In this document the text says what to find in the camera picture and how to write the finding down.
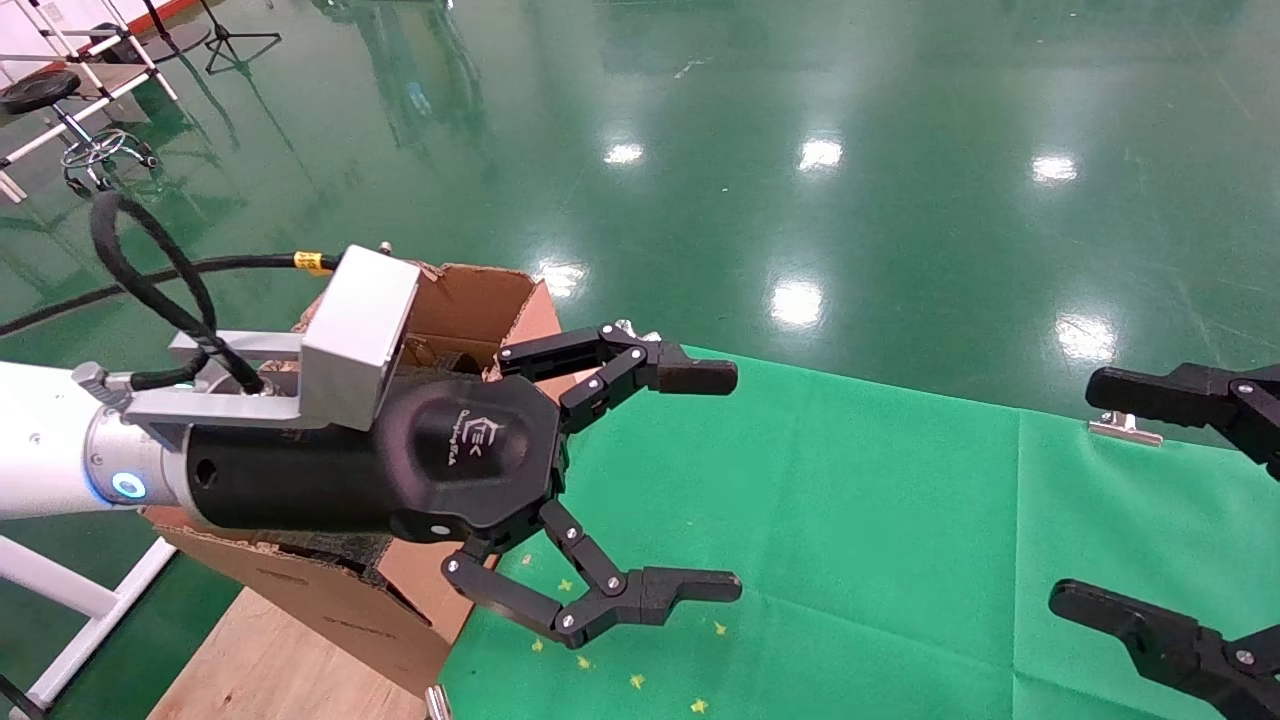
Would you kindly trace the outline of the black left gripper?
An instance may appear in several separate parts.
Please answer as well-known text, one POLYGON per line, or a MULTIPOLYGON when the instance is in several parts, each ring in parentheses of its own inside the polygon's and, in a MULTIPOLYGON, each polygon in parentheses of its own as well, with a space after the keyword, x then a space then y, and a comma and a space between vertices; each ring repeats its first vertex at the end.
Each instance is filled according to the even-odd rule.
POLYGON ((731 571, 621 571, 553 500, 564 488, 561 429, 576 434, 640 389, 731 395, 735 363, 691 357, 676 342, 616 322, 504 346, 497 365, 503 377, 520 377, 396 382, 369 430, 193 427, 189 514, 232 530, 388 534, 413 543, 475 537, 442 562, 449 584, 570 650, 617 625, 660 626, 684 601, 741 597, 731 571), (582 372, 559 405, 534 384, 582 372), (490 544, 520 544, 539 527, 588 584, 568 605, 484 565, 490 544))

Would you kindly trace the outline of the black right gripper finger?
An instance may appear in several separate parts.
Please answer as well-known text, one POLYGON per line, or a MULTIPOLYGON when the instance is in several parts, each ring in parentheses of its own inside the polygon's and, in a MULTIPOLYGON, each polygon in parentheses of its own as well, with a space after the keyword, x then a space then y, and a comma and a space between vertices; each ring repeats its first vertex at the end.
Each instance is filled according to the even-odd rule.
POLYGON ((1079 580, 1056 582, 1056 616, 1120 641, 1148 682, 1213 707, 1225 719, 1279 717, 1279 626, 1234 641, 1197 619, 1079 580))
POLYGON ((1279 365, 1230 372, 1183 363, 1166 375, 1115 366, 1092 373, 1085 401, 1179 427, 1208 427, 1279 478, 1279 365))

